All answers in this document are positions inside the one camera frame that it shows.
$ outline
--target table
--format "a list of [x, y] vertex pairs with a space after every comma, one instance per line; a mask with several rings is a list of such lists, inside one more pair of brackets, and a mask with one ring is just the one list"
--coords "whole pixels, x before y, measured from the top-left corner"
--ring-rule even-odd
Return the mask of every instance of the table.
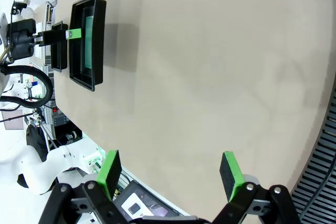
[[[76, 1], [58, 0], [57, 22]], [[55, 72], [64, 114], [190, 214], [212, 220], [226, 203], [226, 150], [291, 190], [336, 70], [333, 0], [106, 1], [103, 83]]]

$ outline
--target bolt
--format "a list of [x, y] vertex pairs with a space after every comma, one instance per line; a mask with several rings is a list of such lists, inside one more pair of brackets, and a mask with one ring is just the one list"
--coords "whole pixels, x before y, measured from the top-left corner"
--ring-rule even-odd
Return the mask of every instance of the bolt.
[[88, 184], [88, 188], [89, 188], [89, 189], [93, 189], [94, 186], [95, 186], [95, 185], [94, 185], [94, 183], [92, 183], [92, 182]]
[[275, 192], [276, 194], [279, 194], [279, 193], [281, 192], [281, 188], [280, 188], [280, 187], [276, 187], [276, 188], [274, 188], [274, 192]]
[[62, 187], [61, 187], [61, 192], [62, 192], [62, 193], [64, 193], [66, 190], [67, 190], [67, 187], [66, 187], [66, 186], [62, 186]]
[[246, 186], [246, 189], [249, 190], [249, 191], [252, 191], [253, 188], [254, 188], [254, 186], [253, 186], [252, 184], [248, 184], [248, 185]]

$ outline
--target black hose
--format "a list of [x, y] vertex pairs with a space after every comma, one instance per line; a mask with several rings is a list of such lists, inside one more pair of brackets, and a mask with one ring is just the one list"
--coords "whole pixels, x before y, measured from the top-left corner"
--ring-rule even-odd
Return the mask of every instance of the black hose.
[[19, 97], [8, 97], [5, 95], [0, 97], [0, 102], [14, 102], [23, 107], [34, 109], [34, 108], [38, 108], [38, 107], [45, 105], [48, 101], [50, 101], [51, 97], [53, 96], [52, 94], [53, 94], [54, 87], [52, 85], [51, 80], [45, 73], [43, 73], [41, 70], [37, 68], [31, 67], [31, 66], [8, 67], [7, 65], [3, 65], [0, 67], [0, 72], [3, 73], [4, 75], [13, 74], [13, 73], [29, 74], [29, 75], [35, 76], [38, 79], [40, 79], [40, 81], [43, 82], [43, 84], [46, 87], [46, 95], [37, 102], [28, 102]]

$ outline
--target black vent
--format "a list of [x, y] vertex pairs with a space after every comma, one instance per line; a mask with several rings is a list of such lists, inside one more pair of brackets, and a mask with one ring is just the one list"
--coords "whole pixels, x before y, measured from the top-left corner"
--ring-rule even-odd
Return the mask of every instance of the black vent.
[[336, 89], [317, 139], [292, 199], [301, 223], [336, 223]]

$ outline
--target small black tray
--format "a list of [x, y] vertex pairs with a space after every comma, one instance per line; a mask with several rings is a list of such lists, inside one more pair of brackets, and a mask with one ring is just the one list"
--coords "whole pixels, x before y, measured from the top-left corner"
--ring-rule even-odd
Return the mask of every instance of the small black tray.
[[[51, 27], [52, 30], [68, 30], [68, 25], [58, 22]], [[68, 42], [61, 41], [50, 45], [51, 68], [62, 72], [62, 69], [68, 67]]]
[[[105, 27], [105, 0], [80, 0], [73, 4], [70, 29], [81, 28], [80, 39], [69, 40], [70, 78], [94, 91], [103, 82], [103, 50]], [[92, 18], [91, 50], [86, 49], [86, 20]]]

